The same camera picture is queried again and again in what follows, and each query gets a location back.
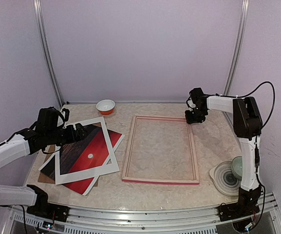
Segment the red dark sunset photo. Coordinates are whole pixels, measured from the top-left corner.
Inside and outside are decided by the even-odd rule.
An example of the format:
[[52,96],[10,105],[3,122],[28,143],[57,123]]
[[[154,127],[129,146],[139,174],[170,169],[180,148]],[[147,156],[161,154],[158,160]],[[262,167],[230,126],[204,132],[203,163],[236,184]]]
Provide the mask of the red dark sunset photo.
[[[67,174],[78,172],[93,167],[111,164],[105,139],[100,124],[84,126],[89,135],[82,141],[66,144],[60,149],[60,173]],[[124,135],[112,130],[108,130],[113,150],[115,151],[124,138]],[[40,173],[45,174],[55,181],[55,156],[51,156],[40,169]],[[94,181],[99,176],[62,184],[64,187],[80,194],[87,195],[93,188]]]

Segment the white mat board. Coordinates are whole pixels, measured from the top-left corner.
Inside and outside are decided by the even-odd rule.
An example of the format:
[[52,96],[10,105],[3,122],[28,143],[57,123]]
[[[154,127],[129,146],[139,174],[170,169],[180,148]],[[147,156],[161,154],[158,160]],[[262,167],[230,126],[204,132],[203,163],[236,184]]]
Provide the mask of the white mat board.
[[91,169],[86,169],[86,170],[82,170],[82,171],[78,171],[78,172],[61,174],[60,173],[60,153],[54,153],[54,156],[55,156],[55,184],[56,185],[71,183],[71,182],[84,180],[84,179],[89,179],[89,178],[93,178],[96,176],[101,176],[101,175],[105,175],[105,174],[118,172],[120,170],[116,156],[115,156],[115,152],[112,147],[111,139],[108,134],[108,130],[106,127],[104,117],[96,117],[96,118],[92,118],[92,119],[82,120],[82,121],[71,123],[71,125],[75,126],[76,123],[81,123],[84,125],[90,125],[90,124],[96,124],[96,123],[101,124],[105,143],[107,146],[107,150],[109,152],[109,157],[107,159],[111,160],[111,164],[105,164],[104,166],[93,167]]

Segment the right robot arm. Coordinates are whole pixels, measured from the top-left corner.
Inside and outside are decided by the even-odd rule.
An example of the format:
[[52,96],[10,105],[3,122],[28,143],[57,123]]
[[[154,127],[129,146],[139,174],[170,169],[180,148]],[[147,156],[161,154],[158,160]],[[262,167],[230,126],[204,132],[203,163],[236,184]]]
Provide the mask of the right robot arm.
[[185,111],[188,124],[203,123],[209,110],[232,114],[233,130],[241,146],[242,179],[237,203],[223,205],[221,210],[238,216],[245,216],[249,211],[258,213],[262,189],[258,182],[262,119],[255,99],[209,95],[202,88],[194,88],[189,92],[186,105],[189,108]]

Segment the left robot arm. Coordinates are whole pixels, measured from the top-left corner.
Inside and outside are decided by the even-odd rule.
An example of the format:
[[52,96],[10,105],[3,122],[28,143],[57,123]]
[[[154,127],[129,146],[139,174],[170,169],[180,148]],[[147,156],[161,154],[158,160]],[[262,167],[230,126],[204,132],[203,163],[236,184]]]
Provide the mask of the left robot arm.
[[[0,143],[0,169],[11,162],[45,150],[47,146],[63,146],[79,142],[88,135],[80,124],[66,125],[70,111],[54,107],[41,108],[38,119],[29,128],[13,133]],[[0,206],[26,206],[27,212],[47,217],[53,207],[48,202],[48,194],[35,185],[0,185]]]

